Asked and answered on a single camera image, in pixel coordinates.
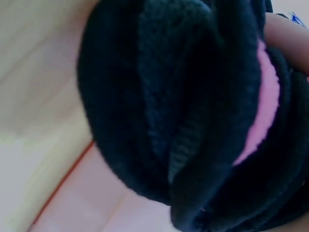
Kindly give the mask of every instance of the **black cloth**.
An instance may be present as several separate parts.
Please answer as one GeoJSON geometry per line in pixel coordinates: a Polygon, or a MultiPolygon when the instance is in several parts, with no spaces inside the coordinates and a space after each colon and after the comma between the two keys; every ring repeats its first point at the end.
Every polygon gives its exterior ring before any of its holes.
{"type": "Polygon", "coordinates": [[[171,206],[183,232],[255,232],[309,209],[309,85],[267,52],[280,106],[242,164],[257,114],[268,0],[102,0],[78,87],[97,146],[128,188],[171,206]]]}

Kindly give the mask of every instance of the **knit texture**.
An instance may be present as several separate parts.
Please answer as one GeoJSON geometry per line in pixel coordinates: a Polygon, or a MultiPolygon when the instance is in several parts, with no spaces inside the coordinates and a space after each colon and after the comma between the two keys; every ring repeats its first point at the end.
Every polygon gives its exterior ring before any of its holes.
{"type": "Polygon", "coordinates": [[[279,107],[233,165],[257,116],[268,0],[102,0],[78,88],[102,156],[126,186],[171,206],[183,232],[255,232],[309,209],[309,85],[275,48],[279,107]]]}

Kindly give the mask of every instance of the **folded fabric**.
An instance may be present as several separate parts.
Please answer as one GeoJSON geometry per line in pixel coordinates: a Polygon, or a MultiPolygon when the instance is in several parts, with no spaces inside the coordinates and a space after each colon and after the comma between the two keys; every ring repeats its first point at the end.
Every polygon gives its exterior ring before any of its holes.
{"type": "Polygon", "coordinates": [[[102,155],[183,232],[255,232],[309,210],[309,85],[265,46],[269,0],[103,0],[78,86],[102,155]]]}

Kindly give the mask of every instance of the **orange edge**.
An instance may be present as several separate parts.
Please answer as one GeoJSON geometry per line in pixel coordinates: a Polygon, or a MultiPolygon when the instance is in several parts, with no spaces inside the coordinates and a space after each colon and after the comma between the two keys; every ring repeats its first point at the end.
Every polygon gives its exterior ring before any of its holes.
{"type": "Polygon", "coordinates": [[[53,197],[57,194],[57,192],[59,191],[59,189],[61,188],[61,186],[63,185],[63,183],[67,180],[67,178],[69,177],[69,175],[73,172],[73,170],[76,168],[76,166],[80,163],[80,161],[83,159],[83,157],[86,155],[86,153],[90,150],[90,148],[94,145],[94,142],[91,142],[86,149],[82,152],[82,154],[80,155],[80,157],[75,161],[75,163],[73,164],[73,166],[69,169],[69,171],[67,172],[67,174],[61,179],[60,183],[58,184],[58,186],[55,188],[55,190],[53,191],[52,195],[48,198],[48,200],[46,201],[46,203],[44,204],[44,206],[42,207],[42,209],[40,210],[40,212],[38,213],[37,217],[35,218],[34,222],[32,223],[33,225],[35,223],[38,222],[40,216],[42,215],[43,211],[46,209],[46,207],[48,206],[48,204],[52,201],[53,197]]]}

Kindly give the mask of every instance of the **wooden surface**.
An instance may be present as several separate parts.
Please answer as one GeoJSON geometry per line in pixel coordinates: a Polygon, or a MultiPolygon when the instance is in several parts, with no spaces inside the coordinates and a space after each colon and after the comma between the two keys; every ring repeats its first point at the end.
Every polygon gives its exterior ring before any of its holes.
{"type": "MultiPolygon", "coordinates": [[[[0,0],[0,232],[27,230],[91,140],[75,61],[95,2],[0,0]]],[[[274,2],[309,25],[307,1],[274,2]]]]}

